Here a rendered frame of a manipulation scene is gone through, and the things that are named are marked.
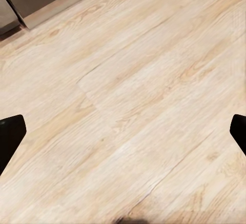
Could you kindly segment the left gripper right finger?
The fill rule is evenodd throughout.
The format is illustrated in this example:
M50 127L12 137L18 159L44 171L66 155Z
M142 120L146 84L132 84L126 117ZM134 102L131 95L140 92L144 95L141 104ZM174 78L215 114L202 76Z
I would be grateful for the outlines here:
M246 116L234 114L230 133L246 155Z

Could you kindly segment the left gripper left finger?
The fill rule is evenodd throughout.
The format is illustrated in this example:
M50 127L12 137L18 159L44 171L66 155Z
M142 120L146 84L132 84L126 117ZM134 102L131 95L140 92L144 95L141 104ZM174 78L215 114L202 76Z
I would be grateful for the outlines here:
M26 133L25 120L21 114L0 120L0 175Z

